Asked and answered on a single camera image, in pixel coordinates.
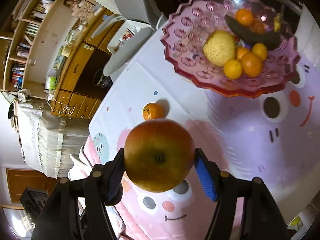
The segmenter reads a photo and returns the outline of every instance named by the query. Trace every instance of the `pink fruit tray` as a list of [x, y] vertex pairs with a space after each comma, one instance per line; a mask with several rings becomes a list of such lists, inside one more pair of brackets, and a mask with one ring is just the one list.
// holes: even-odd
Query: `pink fruit tray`
[[259, 0], [189, 0], [181, 4], [177, 12], [169, 16], [169, 23], [163, 28], [165, 36], [161, 39], [165, 59], [173, 64], [176, 73], [191, 79], [198, 87], [226, 97], [255, 98], [284, 89], [286, 82], [295, 75], [295, 65], [300, 60], [297, 40], [287, 22], [281, 24], [282, 43], [268, 52], [263, 71], [257, 77], [243, 74], [236, 80], [229, 79], [223, 68], [215, 66], [204, 56], [202, 47], [209, 34], [215, 30], [232, 33], [224, 16], [234, 17], [241, 8], [250, 10], [260, 19], [266, 31], [273, 29], [277, 12]]

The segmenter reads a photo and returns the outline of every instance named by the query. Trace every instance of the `pink dot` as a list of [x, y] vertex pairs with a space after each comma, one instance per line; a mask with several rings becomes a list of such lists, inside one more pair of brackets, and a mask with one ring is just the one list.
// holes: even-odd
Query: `pink dot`
[[162, 207], [165, 211], [168, 211], [168, 212], [172, 212], [175, 209], [174, 205], [170, 201], [164, 201], [162, 203]]

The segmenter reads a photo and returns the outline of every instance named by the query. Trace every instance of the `chair backrest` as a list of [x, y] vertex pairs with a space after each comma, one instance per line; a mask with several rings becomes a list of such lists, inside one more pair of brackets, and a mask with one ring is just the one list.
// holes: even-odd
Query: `chair backrest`
[[148, 23], [154, 30], [158, 21], [150, 0], [114, 0], [120, 13], [127, 20]]

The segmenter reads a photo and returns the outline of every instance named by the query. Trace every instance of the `screw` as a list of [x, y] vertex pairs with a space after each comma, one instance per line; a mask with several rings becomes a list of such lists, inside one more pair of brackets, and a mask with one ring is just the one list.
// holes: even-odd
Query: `screw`
[[227, 171], [222, 171], [222, 172], [220, 172], [220, 175], [221, 175], [221, 177], [227, 178], [230, 176], [230, 173]]
[[68, 182], [68, 178], [66, 178], [66, 177], [60, 179], [61, 184], [65, 184], [67, 182]]
[[260, 179], [259, 177], [255, 177], [253, 178], [253, 181], [257, 184], [261, 184], [262, 183], [262, 179]]
[[93, 173], [92, 173], [92, 176], [94, 177], [94, 178], [98, 178], [98, 177], [100, 177], [102, 175], [102, 172], [101, 171], [94, 171]]

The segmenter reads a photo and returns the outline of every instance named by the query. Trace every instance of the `cartoon nose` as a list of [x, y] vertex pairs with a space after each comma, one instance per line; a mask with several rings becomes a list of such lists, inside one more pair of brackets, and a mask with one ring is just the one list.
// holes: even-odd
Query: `cartoon nose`
[[168, 211], [168, 212], [172, 212], [175, 209], [174, 205], [170, 201], [164, 201], [162, 203], [162, 207], [165, 211]]
[[300, 94], [296, 90], [291, 90], [289, 94], [289, 100], [291, 105], [298, 107], [301, 104]]

